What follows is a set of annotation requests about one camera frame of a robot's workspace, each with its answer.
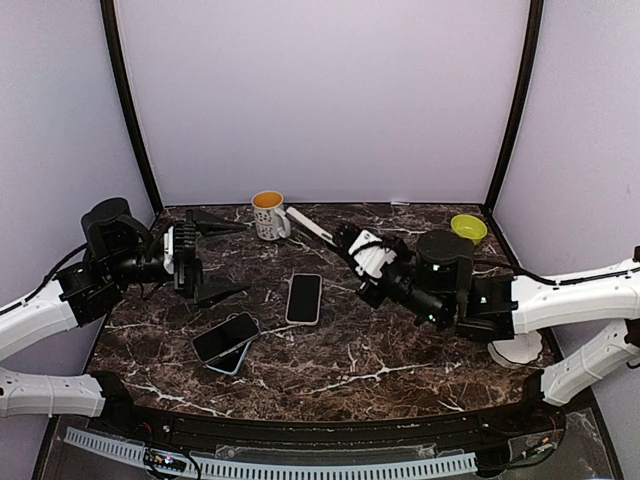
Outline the white phone case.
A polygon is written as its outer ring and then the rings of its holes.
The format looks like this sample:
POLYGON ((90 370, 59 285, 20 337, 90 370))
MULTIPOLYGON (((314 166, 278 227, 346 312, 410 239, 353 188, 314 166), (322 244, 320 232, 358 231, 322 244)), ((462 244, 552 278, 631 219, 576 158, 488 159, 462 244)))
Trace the white phone case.
POLYGON ((299 210, 297 210, 294 207, 288 207, 285 210, 286 215, 293 220, 294 222, 296 222, 297 224, 301 225, 302 227, 306 228, 307 230, 309 230, 310 232, 312 232, 314 235, 316 235, 317 237, 319 237, 320 239, 322 239, 320 237, 321 233, 328 233, 330 234, 328 231, 326 231, 325 229, 323 229, 321 226, 319 226, 317 223, 315 223, 314 221, 312 221, 311 219, 309 219, 307 216, 305 216, 304 214, 302 214, 299 210))

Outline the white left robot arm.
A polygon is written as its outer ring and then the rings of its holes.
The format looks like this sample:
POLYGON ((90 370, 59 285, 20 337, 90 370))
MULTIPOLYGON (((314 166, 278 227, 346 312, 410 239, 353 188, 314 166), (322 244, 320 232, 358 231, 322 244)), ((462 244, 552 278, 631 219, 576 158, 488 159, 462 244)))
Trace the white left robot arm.
MULTIPOLYGON (((114 197, 81 219, 85 242, 63 257, 31 293, 1 309, 1 357, 8 357, 55 334, 107 316, 131 285, 172 284, 175 293, 198 307, 212 306, 242 291, 203 280, 196 255, 199 236, 226 235, 244 225, 190 209, 183 221, 153 235, 134 218, 129 203, 114 197)), ((1 415, 102 417, 120 436, 141 427, 140 412, 118 376, 98 372, 51 376, 1 371, 1 415)))

